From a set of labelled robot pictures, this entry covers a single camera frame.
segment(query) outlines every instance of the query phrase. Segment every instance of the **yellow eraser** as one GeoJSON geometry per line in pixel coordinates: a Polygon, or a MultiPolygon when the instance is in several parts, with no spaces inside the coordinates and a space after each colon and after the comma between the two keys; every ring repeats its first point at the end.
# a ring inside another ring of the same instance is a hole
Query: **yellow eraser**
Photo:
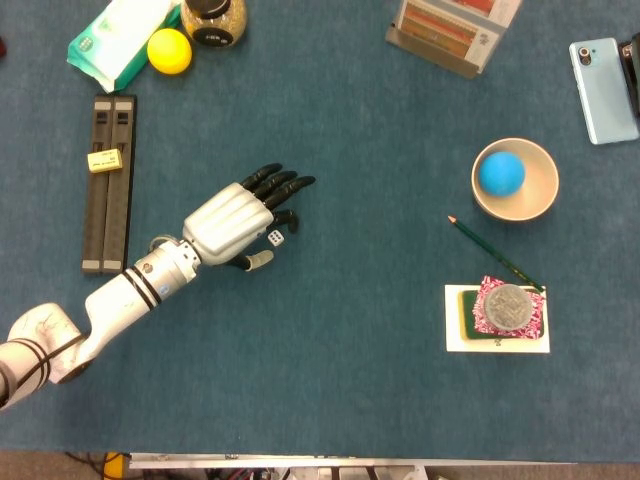
{"type": "Polygon", "coordinates": [[[87,160],[91,173],[108,172],[122,168],[122,156],[117,148],[90,153],[87,155],[87,160]]]}

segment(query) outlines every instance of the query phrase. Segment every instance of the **phone camera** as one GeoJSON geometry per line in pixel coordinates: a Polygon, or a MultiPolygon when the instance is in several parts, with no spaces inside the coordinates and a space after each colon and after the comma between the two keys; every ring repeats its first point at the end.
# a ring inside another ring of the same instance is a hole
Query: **phone camera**
{"type": "Polygon", "coordinates": [[[582,47],[578,50],[578,56],[580,57],[580,63],[583,65],[591,65],[591,52],[588,48],[582,47]]]}

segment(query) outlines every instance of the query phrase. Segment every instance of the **blue ball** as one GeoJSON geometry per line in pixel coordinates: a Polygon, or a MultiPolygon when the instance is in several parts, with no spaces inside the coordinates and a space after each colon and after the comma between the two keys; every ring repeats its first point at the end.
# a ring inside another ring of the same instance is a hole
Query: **blue ball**
{"type": "Polygon", "coordinates": [[[478,181],[489,195],[506,197],[518,191],[524,175],[524,164],[516,155],[496,152],[483,160],[478,170],[478,181]]]}

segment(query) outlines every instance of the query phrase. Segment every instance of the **silver coin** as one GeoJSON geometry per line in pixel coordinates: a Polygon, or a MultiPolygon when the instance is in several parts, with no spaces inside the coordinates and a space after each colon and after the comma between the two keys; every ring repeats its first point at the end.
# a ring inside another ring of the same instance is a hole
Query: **silver coin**
{"type": "Polygon", "coordinates": [[[500,330],[516,330],[531,320],[533,302],[517,285],[500,285],[485,297],[484,312],[487,320],[500,330]]]}

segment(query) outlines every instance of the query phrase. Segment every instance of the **black holder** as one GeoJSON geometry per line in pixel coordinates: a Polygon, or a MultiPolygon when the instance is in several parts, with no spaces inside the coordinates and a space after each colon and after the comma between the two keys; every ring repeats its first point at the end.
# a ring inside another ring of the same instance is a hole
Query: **black holder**
{"type": "Polygon", "coordinates": [[[618,44],[618,49],[633,113],[640,117],[640,33],[636,33],[630,42],[618,44]]]}

